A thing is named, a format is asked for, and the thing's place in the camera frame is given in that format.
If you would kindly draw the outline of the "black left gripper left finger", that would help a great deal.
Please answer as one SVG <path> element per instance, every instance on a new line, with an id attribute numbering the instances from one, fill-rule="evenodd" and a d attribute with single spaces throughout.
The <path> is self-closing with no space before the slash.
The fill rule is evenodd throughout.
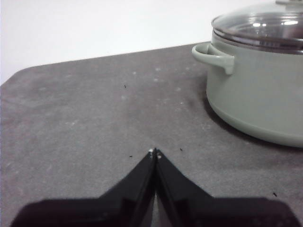
<path id="1" fill-rule="evenodd" d="M 49 199 L 24 206 L 13 227 L 149 227 L 154 203 L 156 151 L 100 197 Z"/>

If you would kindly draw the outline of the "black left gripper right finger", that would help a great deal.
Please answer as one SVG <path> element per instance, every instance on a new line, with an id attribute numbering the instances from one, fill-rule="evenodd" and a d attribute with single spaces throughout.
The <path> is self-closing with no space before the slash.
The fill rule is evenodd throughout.
<path id="1" fill-rule="evenodd" d="M 213 197 L 155 149 L 160 222 L 169 227 L 299 227 L 289 206 L 262 197 Z"/>

